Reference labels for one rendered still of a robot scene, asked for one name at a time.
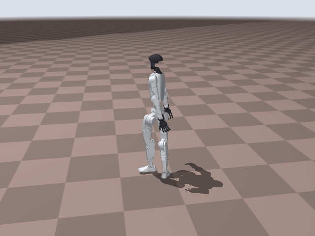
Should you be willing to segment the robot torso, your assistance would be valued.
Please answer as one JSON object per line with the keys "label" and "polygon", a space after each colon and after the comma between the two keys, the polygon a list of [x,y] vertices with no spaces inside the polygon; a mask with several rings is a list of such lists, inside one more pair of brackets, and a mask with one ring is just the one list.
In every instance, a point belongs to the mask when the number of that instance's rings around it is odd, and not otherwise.
{"label": "robot torso", "polygon": [[[153,75],[156,75],[156,77],[157,77],[157,88],[158,88],[158,94],[159,94],[159,102],[161,102],[164,99],[164,85],[165,85],[164,73],[162,72],[162,74],[158,74],[158,73],[156,73],[156,71],[154,71],[154,73],[152,73],[150,75],[150,77]],[[149,92],[150,92],[150,99],[151,99],[154,94],[151,91],[151,86],[149,83],[148,83],[148,85],[149,85]],[[160,104],[160,106],[161,106],[161,104]],[[161,107],[161,110],[162,110],[162,114],[164,116],[164,108]],[[155,110],[154,106],[151,109],[151,113],[156,114],[156,110]],[[157,114],[156,114],[156,116],[157,116]],[[158,120],[158,116],[157,116],[156,120]]]}

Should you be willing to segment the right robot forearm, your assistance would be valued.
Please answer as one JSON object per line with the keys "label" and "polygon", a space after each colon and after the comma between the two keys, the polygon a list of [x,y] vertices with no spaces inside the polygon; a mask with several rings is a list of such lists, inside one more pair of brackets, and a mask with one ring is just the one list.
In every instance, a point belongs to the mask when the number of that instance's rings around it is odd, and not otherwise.
{"label": "right robot forearm", "polygon": [[168,99],[167,99],[167,97],[168,97],[168,93],[166,93],[164,95],[164,99],[162,101],[165,108],[168,108],[168,101],[167,101]]}

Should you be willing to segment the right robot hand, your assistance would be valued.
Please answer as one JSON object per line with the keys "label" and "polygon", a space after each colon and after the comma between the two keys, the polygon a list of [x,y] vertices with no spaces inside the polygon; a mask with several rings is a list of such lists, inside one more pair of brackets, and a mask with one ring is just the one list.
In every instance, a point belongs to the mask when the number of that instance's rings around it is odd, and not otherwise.
{"label": "right robot hand", "polygon": [[[164,105],[163,105],[163,106],[164,106]],[[171,119],[172,113],[171,113],[171,110],[169,109],[169,104],[168,104],[168,108],[165,108],[165,107],[164,107],[164,109],[165,109],[164,111],[169,114],[170,119]],[[170,115],[170,114],[171,114],[171,115]],[[173,118],[173,116],[172,116],[172,118]]]}

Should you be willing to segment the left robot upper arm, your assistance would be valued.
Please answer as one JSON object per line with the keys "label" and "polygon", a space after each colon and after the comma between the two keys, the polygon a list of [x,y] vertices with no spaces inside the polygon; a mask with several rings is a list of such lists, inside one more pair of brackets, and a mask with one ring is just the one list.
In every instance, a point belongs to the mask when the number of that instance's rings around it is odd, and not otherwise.
{"label": "left robot upper arm", "polygon": [[157,79],[156,75],[149,77],[149,84],[151,86],[151,91],[154,94],[153,96],[156,96],[159,100],[157,82],[158,82],[158,79]]}

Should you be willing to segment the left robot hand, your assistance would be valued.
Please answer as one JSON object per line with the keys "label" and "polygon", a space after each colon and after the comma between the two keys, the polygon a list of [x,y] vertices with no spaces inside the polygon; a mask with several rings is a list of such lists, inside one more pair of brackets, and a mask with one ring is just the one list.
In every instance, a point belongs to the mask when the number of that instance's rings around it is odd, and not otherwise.
{"label": "left robot hand", "polygon": [[[168,125],[167,125],[167,123],[164,121],[164,116],[163,116],[163,114],[162,114],[162,117],[163,117],[163,119],[158,119],[159,121],[160,121],[160,123],[159,123],[159,130],[161,130],[161,128],[162,128],[162,131],[163,131],[163,133],[164,133],[164,131],[165,132],[167,132],[167,131],[169,131],[169,130],[171,130],[169,127],[168,127]],[[161,127],[161,128],[160,128]],[[168,130],[168,129],[169,130]],[[166,131],[167,130],[167,131]]]}

